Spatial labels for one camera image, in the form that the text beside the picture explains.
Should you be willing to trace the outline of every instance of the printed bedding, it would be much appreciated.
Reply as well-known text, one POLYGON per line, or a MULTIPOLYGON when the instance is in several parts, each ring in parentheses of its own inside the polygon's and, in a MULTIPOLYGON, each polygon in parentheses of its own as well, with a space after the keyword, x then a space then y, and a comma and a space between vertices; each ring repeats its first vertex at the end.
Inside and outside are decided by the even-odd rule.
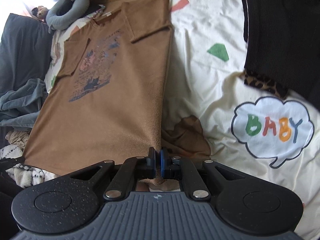
MULTIPOLYGON (((244 85, 247 44, 241 0, 170 0, 174 27, 163 130, 197 117, 211 159, 293 190, 304 203, 296 233, 320 236, 319 112, 290 92, 280 100, 244 85)), ((63 43, 89 19, 57 31, 45 78, 50 92, 63 43)))

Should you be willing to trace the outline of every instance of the metal screw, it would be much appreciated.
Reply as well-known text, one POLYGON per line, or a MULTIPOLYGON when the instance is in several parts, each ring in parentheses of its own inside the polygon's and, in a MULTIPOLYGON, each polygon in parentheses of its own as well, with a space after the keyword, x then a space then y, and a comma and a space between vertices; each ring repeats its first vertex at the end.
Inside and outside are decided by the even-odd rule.
POLYGON ((116 198, 121 196, 120 190, 109 190, 106 192, 106 197, 108 198, 116 198))
POLYGON ((196 198, 205 198, 205 197, 209 196, 209 192, 200 189, 200 190, 194 191, 193 196, 196 198))

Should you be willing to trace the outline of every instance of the brown t-shirt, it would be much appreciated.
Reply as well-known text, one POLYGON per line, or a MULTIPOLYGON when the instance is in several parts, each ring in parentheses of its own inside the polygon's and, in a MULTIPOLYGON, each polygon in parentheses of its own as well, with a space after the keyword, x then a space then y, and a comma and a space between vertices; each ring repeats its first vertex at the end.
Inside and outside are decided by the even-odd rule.
POLYGON ((123 3, 65 42, 62 68, 32 129, 27 165, 64 175, 161 147, 169 0, 123 3))

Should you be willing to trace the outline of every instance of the t-shirt sleeve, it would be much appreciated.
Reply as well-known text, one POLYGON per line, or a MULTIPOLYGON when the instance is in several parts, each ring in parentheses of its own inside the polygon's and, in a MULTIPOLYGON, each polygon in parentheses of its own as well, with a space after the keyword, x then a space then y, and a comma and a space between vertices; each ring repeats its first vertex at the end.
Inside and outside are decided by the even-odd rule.
POLYGON ((139 0, 123 3, 121 14, 130 42, 136 42, 163 28, 171 26, 169 0, 139 0))
POLYGON ((57 78, 72 75, 90 43, 90 22, 64 42, 64 57, 57 78))

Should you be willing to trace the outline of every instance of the stuffed toy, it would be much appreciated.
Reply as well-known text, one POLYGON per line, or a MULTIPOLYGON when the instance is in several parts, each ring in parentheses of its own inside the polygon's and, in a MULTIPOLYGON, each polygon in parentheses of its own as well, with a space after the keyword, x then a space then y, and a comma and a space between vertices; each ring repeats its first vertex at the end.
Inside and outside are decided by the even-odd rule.
POLYGON ((47 17, 47 14, 48 14, 48 9, 47 7, 44 7, 44 6, 38 6, 38 7, 35 7, 32 9, 32 15, 37 17, 38 20, 40 21, 45 21, 45 18, 47 17))

